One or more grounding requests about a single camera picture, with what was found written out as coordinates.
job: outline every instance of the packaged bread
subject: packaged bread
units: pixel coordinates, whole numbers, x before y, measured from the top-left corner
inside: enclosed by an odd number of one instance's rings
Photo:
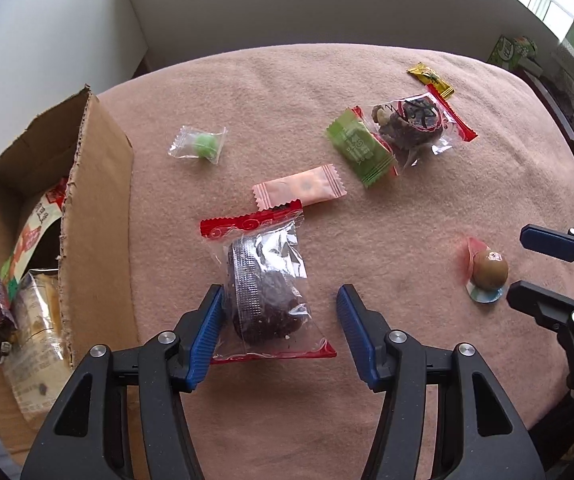
[[[17,340],[3,373],[29,426],[38,430],[72,374],[62,338],[58,271],[29,270],[11,305]]]

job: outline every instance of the green candy wrapper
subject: green candy wrapper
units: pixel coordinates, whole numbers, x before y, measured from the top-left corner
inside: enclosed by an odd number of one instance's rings
[[[349,161],[365,187],[371,186],[394,164],[393,154],[371,134],[350,108],[329,125],[327,135],[336,150]]]

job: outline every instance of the brown round candy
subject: brown round candy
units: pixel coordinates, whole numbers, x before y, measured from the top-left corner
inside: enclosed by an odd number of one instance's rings
[[[474,256],[471,281],[483,290],[498,290],[507,281],[509,265],[497,251],[480,251]]]

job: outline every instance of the pink fleece fabric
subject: pink fleece fabric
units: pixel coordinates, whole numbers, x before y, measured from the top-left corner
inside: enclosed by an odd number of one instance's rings
[[[423,92],[405,73],[422,61],[456,92],[449,103],[479,137],[365,189],[325,128],[346,107]],[[366,306],[421,343],[481,352],[530,426],[564,392],[555,335],[509,308],[475,304],[460,282],[465,237],[529,280],[574,298],[574,264],[524,250],[520,228],[574,225],[574,158],[521,80],[465,57],[381,46],[259,48],[172,66],[104,92],[134,146],[130,210],[132,293],[144,342],[198,307],[219,269],[201,219],[256,210],[258,182],[335,164],[347,195],[305,208],[299,243],[314,319],[334,359],[213,366],[185,414],[205,478],[356,479],[380,415],[356,373],[336,317],[353,283]],[[218,166],[167,154],[178,129],[225,125]],[[430,388],[418,478],[428,478],[435,433]]]

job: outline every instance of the silver screw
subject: silver screw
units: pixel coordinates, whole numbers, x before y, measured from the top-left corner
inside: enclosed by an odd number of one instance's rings
[[[90,350],[90,355],[92,357],[102,357],[107,352],[107,347],[105,345],[93,346]]]
[[[402,332],[401,330],[392,330],[389,332],[389,340],[392,343],[404,343],[407,341],[407,334]]]
[[[460,345],[458,345],[458,352],[466,356],[471,356],[476,353],[476,349],[469,343],[460,343]]]
[[[176,334],[173,332],[161,332],[158,334],[158,342],[163,343],[163,345],[168,345],[169,343],[173,343],[176,339]]]

